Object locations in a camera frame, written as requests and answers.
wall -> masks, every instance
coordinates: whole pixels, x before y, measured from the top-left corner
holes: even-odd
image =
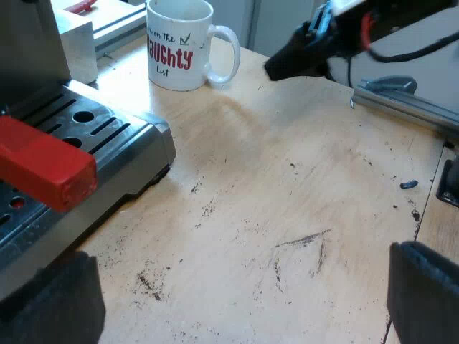
[[[254,0],[207,0],[214,7],[214,24],[232,29],[241,47],[248,47]]]

black rubber piece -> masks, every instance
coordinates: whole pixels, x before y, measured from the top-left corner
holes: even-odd
[[[446,160],[436,196],[441,201],[459,207],[459,161]]]
[[[418,185],[417,181],[409,181],[407,183],[401,183],[400,188],[402,190],[408,190],[410,188],[415,188]]]
[[[419,242],[392,244],[387,308],[401,344],[459,343],[459,266]]]
[[[104,322],[96,258],[76,252],[0,303],[0,343],[96,344]]]

dirt stain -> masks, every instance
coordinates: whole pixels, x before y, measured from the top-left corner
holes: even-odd
[[[283,242],[282,244],[276,245],[276,247],[281,247],[281,246],[284,246],[284,245],[307,247],[315,239],[317,239],[318,237],[322,237],[323,235],[325,235],[326,233],[330,232],[331,230],[332,229],[327,229],[327,230],[322,231],[320,233],[311,234],[311,235],[305,236],[305,237],[303,237],[301,239],[298,239],[298,240],[293,240],[291,242]]]
[[[284,293],[282,288],[280,287],[280,265],[279,265],[279,257],[275,258],[274,261],[274,272],[275,272],[275,278],[276,278],[276,287],[280,290],[280,292]]]
[[[214,199],[212,199],[205,207],[203,207],[202,210],[202,217],[210,217],[215,212]]]

table surface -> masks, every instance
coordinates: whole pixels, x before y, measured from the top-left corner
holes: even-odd
[[[231,47],[212,44],[230,70]],[[271,82],[265,60],[243,49],[231,83],[192,92],[148,81],[144,38],[98,61],[106,98],[166,118],[177,149],[81,247],[98,258],[101,343],[380,343],[389,245],[415,237],[412,212],[431,247],[456,244],[433,229],[436,207],[458,215],[430,206],[440,135],[351,109],[325,79]]]

black cable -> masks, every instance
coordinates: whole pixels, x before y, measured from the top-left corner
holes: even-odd
[[[443,37],[436,43],[427,45],[426,47],[422,49],[419,49],[415,52],[410,52],[408,54],[400,54],[400,55],[394,55],[394,56],[382,56],[378,54],[377,52],[375,52],[372,48],[369,48],[367,52],[372,57],[372,59],[374,59],[375,61],[381,62],[381,63],[408,62],[414,59],[419,59],[420,57],[431,54],[433,52],[436,52],[457,40],[459,40],[459,31],[454,34],[451,34],[450,36]]]
[[[352,86],[352,80],[351,80],[351,68],[352,68],[352,57],[349,57],[347,59],[347,85],[350,88],[354,88]]]

